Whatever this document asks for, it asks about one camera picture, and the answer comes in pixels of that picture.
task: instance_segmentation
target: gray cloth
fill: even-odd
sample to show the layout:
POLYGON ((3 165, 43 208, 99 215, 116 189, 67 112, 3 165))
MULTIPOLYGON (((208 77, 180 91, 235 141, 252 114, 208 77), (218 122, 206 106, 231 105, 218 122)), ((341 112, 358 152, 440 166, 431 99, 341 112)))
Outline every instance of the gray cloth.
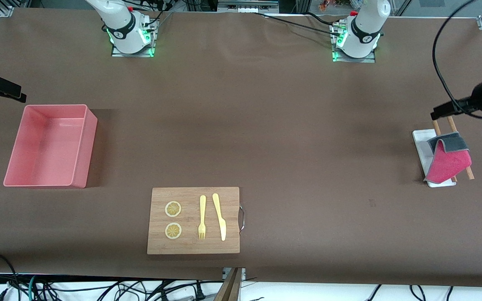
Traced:
POLYGON ((436 136, 434 138, 429 139, 427 142, 429 143, 433 153, 434 153, 434 149, 436 149, 436 144, 438 143, 439 140, 442 141, 442 144, 444 145, 444 151, 446 153, 452 153, 452 152, 458 152, 458 151, 469 151, 468 145, 461 137, 461 134, 459 134, 459 132, 444 134, 444 135, 436 136))

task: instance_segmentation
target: white tray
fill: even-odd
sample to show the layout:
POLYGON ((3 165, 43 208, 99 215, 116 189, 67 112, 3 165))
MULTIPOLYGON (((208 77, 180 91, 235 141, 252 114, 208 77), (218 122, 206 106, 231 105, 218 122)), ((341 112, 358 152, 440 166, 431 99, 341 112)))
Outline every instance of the white tray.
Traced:
MULTIPOLYGON (((412 136, 414 137, 415 148, 418 150, 419 160, 421 161, 421 166, 423 166, 423 173, 427 175, 429 172, 429 167, 433 162, 434 154, 429 146, 427 141, 431 138, 436 137, 436 132, 434 128, 430 128, 429 130, 417 130, 412 132, 412 136)), ((427 182, 429 187, 446 187, 446 186, 455 186, 457 183, 448 179, 440 184, 435 184, 431 182, 427 182)))

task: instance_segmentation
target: wooden stick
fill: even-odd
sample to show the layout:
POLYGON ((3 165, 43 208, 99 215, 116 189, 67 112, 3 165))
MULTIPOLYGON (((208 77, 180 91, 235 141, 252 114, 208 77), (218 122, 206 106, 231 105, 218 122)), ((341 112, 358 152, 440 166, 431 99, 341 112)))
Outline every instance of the wooden stick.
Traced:
MULTIPOLYGON (((455 121, 453 120, 453 116, 448 116, 447 122, 449 122, 449 126, 451 127, 451 130, 456 132, 457 126, 455 125, 455 121)), ((466 174, 468 175, 468 179, 470 179, 470 180, 475 179, 474 173, 472 173, 472 168, 470 166, 466 167, 466 174)))
MULTIPOLYGON (((434 132, 436 133, 436 135, 437 135, 437 136, 442 135, 442 132, 440 131, 440 126, 438 126, 438 121, 433 120, 433 126, 434 126, 434 132)), ((451 178, 451 181, 452 181, 453 183, 456 183, 456 182, 457 182, 457 177, 451 178)))

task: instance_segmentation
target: teal cable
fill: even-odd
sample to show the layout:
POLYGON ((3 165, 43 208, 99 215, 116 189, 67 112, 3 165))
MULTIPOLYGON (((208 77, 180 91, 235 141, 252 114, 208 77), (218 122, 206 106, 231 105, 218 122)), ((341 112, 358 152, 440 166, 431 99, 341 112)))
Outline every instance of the teal cable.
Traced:
POLYGON ((29 301, 33 301, 33 283, 35 281, 36 275, 31 277, 31 281, 29 281, 29 289, 27 290, 27 293, 29 294, 29 301))

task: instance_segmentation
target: metal handle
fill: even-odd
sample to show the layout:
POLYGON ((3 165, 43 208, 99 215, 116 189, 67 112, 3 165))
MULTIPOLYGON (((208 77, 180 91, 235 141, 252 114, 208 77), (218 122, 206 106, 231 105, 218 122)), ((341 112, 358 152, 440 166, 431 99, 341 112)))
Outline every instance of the metal handle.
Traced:
POLYGON ((241 213, 243 213, 243 215, 242 215, 243 224, 241 225, 241 228, 239 229, 239 233, 241 233, 241 231, 243 231, 243 229, 245 229, 245 209, 243 209, 243 206, 241 206, 241 203, 239 203, 239 209, 241 210, 241 213))

